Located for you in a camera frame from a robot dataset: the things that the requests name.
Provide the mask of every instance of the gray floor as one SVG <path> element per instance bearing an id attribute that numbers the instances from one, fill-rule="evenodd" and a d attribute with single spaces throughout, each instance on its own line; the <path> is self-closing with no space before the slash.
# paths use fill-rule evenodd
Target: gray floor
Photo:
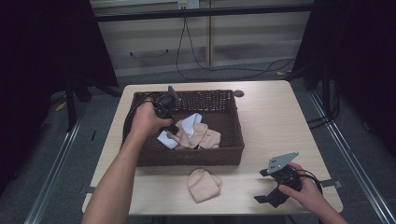
<path id="1" fill-rule="evenodd" d="M 284 63 L 276 63 L 274 67 L 280 67 Z M 268 63 L 257 63 L 240 66 L 264 69 L 267 65 Z M 282 71 L 290 69 L 291 64 L 282 69 Z M 183 74 L 186 77 L 221 81 L 223 79 L 231 80 L 232 78 L 251 76 L 256 73 L 243 71 L 210 73 L 195 69 L 183 71 Z M 244 80 L 274 80 L 281 78 L 283 76 L 272 72 Z M 181 77 L 177 72 L 119 78 L 120 91 L 129 84 L 193 81 Z M 318 111 L 311 101 L 309 92 L 304 89 L 303 81 L 301 79 L 293 80 L 291 86 L 305 118 L 307 120 L 316 119 Z M 45 212 L 40 218 L 41 223 L 79 223 L 81 220 L 81 206 L 85 195 L 80 193 L 80 188 L 89 185 L 91 182 L 108 129 L 119 103 L 118 98 L 108 96 L 99 90 L 90 89 L 90 91 L 93 96 L 92 100 L 88 104 L 86 113 L 81 117 L 78 135 L 67 155 L 64 168 L 57 179 Z M 368 176 L 371 177 L 380 193 L 386 199 L 390 209 L 395 211 L 396 196 L 393 189 L 396 186 L 396 180 L 393 178 L 393 171 L 396 170 L 396 159 L 391 157 L 385 150 L 375 132 L 366 131 L 362 125 L 364 120 L 342 94 L 340 100 L 341 111 L 336 123 L 350 144 L 351 152 L 359 159 Z M 1 223 L 22 223 L 26 219 L 63 143 L 66 135 L 66 125 L 67 115 L 65 110 L 54 112 L 54 107 L 51 108 L 49 116 L 44 123 L 41 137 L 37 141 L 35 152 L 21 169 L 19 178 L 9 184 L 0 198 Z M 344 204 L 344 211 L 341 214 L 350 223 L 382 223 L 346 164 L 326 126 L 323 125 L 312 130 L 312 134 L 331 177 L 333 179 L 341 179 L 344 183 L 344 186 L 338 190 Z M 318 223 L 318 220 L 311 215 L 293 215 L 292 217 L 296 223 Z M 188 217 L 188 219 L 177 220 L 176 223 L 192 223 L 192 220 L 198 222 L 201 218 Z M 130 218 L 130 223 L 150 222 L 151 217 Z M 248 223 L 263 222 L 264 220 L 261 219 L 260 221 L 249 221 Z"/>

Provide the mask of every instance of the table top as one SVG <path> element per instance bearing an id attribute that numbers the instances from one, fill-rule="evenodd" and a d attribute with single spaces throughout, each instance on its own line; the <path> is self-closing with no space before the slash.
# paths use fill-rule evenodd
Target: table top
<path id="1" fill-rule="evenodd" d="M 119 152 L 122 126 L 136 91 L 167 91 L 168 84 L 127 86 L 110 127 L 101 157 L 92 178 L 96 187 Z M 268 195 L 276 182 L 262 177 L 260 170 L 269 159 L 298 151 L 293 162 L 301 164 L 319 180 L 330 178 L 326 165 L 304 119 L 302 110 L 286 81 L 205 82 L 173 84 L 176 91 L 240 90 L 235 97 L 245 148 L 238 166 L 138 167 L 130 215 L 285 215 L 307 213 L 298 202 L 288 199 L 278 208 L 257 203 L 253 198 Z M 220 196 L 196 203 L 187 179 L 197 168 L 205 168 L 222 182 Z M 343 210 L 335 187 L 323 189 L 324 197 L 336 211 Z M 91 194 L 87 194 L 83 211 Z"/>

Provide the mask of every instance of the white cloth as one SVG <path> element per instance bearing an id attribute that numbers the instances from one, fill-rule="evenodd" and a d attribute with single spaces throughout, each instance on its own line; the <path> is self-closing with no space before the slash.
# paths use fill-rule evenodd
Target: white cloth
<path id="1" fill-rule="evenodd" d="M 187 133 L 188 137 L 191 138 L 194 135 L 193 124 L 201 123 L 202 115 L 195 113 L 186 119 L 181 121 L 181 125 L 184 131 Z M 177 141 L 170 139 L 166 136 L 167 131 L 162 131 L 157 139 L 162 142 L 166 147 L 174 149 L 177 146 Z"/>

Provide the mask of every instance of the dark background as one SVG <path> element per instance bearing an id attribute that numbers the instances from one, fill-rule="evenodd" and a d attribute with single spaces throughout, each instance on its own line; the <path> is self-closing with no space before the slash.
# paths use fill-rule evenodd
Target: dark background
<path id="1" fill-rule="evenodd" d="M 329 69 L 342 93 L 396 156 L 396 2 L 317 0 L 293 72 L 314 89 Z"/>
<path id="2" fill-rule="evenodd" d="M 64 91 L 69 76 L 118 85 L 98 25 L 60 20 L 92 15 L 89 1 L 0 3 L 0 192 L 18 174 L 51 95 Z"/>

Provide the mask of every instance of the wicker basket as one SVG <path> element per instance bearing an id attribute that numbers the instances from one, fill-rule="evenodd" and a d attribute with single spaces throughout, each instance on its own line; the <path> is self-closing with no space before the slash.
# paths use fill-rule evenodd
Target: wicker basket
<path id="1" fill-rule="evenodd" d="M 148 92 L 136 92 L 132 105 Z M 202 123 L 221 133 L 219 148 L 171 150 L 152 135 L 143 145 L 138 166 L 238 165 L 244 141 L 233 91 L 177 91 L 180 104 L 171 111 L 175 121 L 193 113 L 203 116 Z"/>

